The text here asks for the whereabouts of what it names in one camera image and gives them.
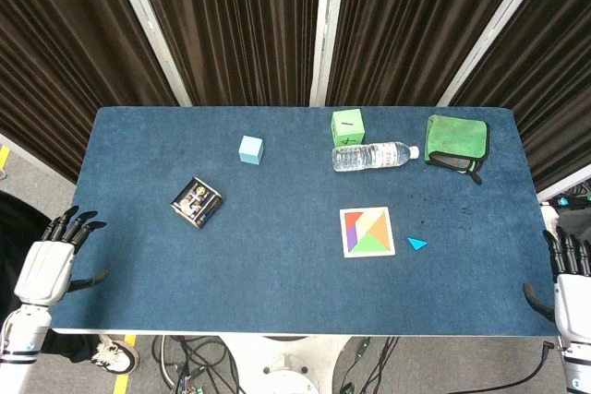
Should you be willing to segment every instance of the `shoe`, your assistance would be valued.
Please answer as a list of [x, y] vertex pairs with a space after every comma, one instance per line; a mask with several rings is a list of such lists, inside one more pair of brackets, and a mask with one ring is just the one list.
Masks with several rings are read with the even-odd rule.
[[111, 374], [129, 374], [139, 364], [139, 354], [129, 343], [111, 340], [109, 336], [99, 336], [101, 341], [96, 353], [90, 359], [98, 367]]

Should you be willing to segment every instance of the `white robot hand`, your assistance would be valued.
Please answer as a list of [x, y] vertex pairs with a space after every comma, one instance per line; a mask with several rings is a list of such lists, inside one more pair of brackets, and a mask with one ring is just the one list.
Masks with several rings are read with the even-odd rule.
[[8, 315], [0, 329], [0, 387], [7, 394], [25, 390], [32, 365], [37, 361], [51, 323], [49, 306], [57, 304], [65, 293], [90, 288], [108, 275], [104, 270], [92, 279], [70, 281], [76, 253], [89, 234], [106, 225], [88, 219], [96, 211], [83, 212], [69, 226], [78, 211], [73, 207], [52, 221], [39, 242], [25, 258], [18, 276], [15, 295], [22, 306]]
[[525, 298], [556, 323], [567, 392], [591, 394], [591, 245], [560, 226], [556, 233], [558, 239], [544, 231], [554, 278], [554, 309], [539, 302], [528, 284]]

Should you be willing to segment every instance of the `purple triangle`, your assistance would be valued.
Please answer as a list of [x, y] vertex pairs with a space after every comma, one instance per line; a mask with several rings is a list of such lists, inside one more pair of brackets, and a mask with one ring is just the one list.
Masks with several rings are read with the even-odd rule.
[[355, 226], [347, 231], [347, 249], [349, 252], [353, 250], [357, 245], [357, 231]]

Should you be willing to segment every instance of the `orange triangle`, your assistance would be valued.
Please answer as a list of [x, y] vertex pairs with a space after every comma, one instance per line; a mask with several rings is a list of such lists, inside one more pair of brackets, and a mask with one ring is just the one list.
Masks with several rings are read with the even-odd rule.
[[346, 226], [347, 231], [355, 227], [355, 222], [361, 217], [361, 214], [363, 212], [346, 212], [344, 214], [344, 226]]
[[388, 250], [392, 250], [390, 245], [390, 235], [388, 234], [388, 223], [386, 222], [386, 215], [381, 214], [380, 218], [369, 228], [368, 234], [373, 235], [378, 242], [380, 242]]

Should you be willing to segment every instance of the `floor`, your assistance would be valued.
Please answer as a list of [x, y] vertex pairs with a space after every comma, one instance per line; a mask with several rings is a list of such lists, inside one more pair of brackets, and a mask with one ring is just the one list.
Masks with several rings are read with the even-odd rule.
[[[6, 163], [8, 177], [0, 181], [0, 189], [27, 201], [54, 218], [68, 208], [75, 187], [65, 180], [47, 176], [14, 153]], [[402, 338], [384, 368], [380, 393], [441, 394], [470, 388], [484, 388], [513, 382], [529, 375], [539, 362], [544, 338]], [[139, 369], [130, 376], [127, 392], [171, 392], [162, 382], [158, 364], [151, 358], [151, 336], [140, 336], [136, 348], [140, 355]], [[356, 393], [378, 360], [382, 338], [374, 338], [367, 353], [351, 371], [347, 380], [356, 386]], [[343, 374], [354, 360], [359, 339], [350, 340], [344, 348], [334, 372], [334, 392], [338, 392]], [[168, 349], [170, 359], [181, 362], [181, 354], [173, 343]], [[203, 392], [214, 393], [203, 380]], [[115, 377], [90, 363], [71, 364], [59, 356], [43, 355], [33, 369], [27, 392], [67, 394], [114, 392]], [[552, 352], [541, 372], [527, 384], [505, 389], [506, 393], [564, 392], [560, 358]], [[224, 394], [228, 389], [220, 388]]]

